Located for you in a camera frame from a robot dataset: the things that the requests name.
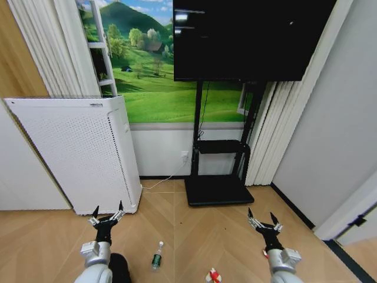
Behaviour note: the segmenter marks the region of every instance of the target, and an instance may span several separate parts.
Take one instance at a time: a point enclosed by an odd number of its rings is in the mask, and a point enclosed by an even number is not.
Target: white wall
[[[242,130],[205,130],[203,139],[237,139]],[[189,175],[192,130],[133,130],[137,167],[140,176],[169,176],[182,165],[181,151],[189,151],[186,165],[176,175]],[[229,174],[234,154],[201,154],[199,174]]]
[[[0,99],[0,210],[69,208]]]
[[[273,179],[315,225],[377,169],[376,11],[353,2]]]

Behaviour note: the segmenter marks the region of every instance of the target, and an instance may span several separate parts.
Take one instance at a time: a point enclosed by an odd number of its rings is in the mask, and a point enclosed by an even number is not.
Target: floor trim
[[[355,274],[363,283],[376,282],[349,254],[334,240],[324,241],[334,254]]]
[[[310,230],[312,230],[316,226],[312,221],[309,220],[309,218],[305,216],[304,213],[302,213],[302,211],[293,202],[290,201],[289,198],[287,198],[287,196],[281,190],[279,190],[279,188],[274,183],[271,183],[271,187],[285,201],[285,203],[291,208],[291,210],[293,210],[294,213],[297,214],[298,217],[300,217],[302,222],[304,222]]]

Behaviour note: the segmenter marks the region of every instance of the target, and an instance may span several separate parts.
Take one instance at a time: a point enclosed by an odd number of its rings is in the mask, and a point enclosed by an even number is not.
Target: black object
[[[342,249],[334,240],[323,241],[334,254],[355,274],[360,282],[375,283],[376,281]]]
[[[365,216],[363,214],[358,215],[358,217],[351,223],[348,224],[348,226],[356,225],[357,227],[360,227],[366,222]]]
[[[174,80],[300,81],[335,2],[174,0]]]
[[[113,272],[113,283],[131,283],[128,263],[124,256],[112,253],[108,267]]]
[[[243,129],[242,138],[238,140],[199,140],[199,122],[201,93],[203,82],[198,81],[196,87],[195,119],[193,134],[193,155],[191,157],[191,175],[185,179],[187,200],[190,206],[231,205],[254,202],[253,196],[245,187],[247,167],[250,159],[250,147],[247,138],[257,116],[266,82],[251,85],[254,87],[253,99]],[[233,170],[230,175],[199,176],[199,154],[235,153]],[[238,177],[240,162],[244,154],[241,179]]]
[[[305,225],[312,230],[316,225],[293,203],[290,199],[274,184],[271,183],[271,188],[284,200],[284,202],[293,210],[293,212],[305,223]]]

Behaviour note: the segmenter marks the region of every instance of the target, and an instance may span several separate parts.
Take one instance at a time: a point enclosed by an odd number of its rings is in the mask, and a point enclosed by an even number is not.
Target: tv stand
[[[196,85],[196,102],[193,134],[191,175],[185,180],[187,201],[190,206],[235,205],[254,202],[245,187],[250,147],[247,138],[252,131],[263,97],[266,82],[254,86],[252,103],[244,125],[241,140],[199,140],[199,123],[203,81]],[[229,175],[199,175],[199,154],[235,153],[232,173]],[[242,154],[245,154],[241,179],[238,177]]]

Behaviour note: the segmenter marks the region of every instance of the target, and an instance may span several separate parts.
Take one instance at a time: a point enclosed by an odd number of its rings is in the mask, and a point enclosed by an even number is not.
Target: green hill
[[[160,32],[162,40],[166,40],[170,35],[166,28],[154,18],[133,10],[120,2],[113,2],[101,8],[100,12],[104,28],[107,29],[110,24],[116,24],[123,37],[126,38],[132,28],[138,28],[145,33],[148,29],[153,28]]]
[[[168,24],[165,28],[170,34],[173,34],[173,24]]]

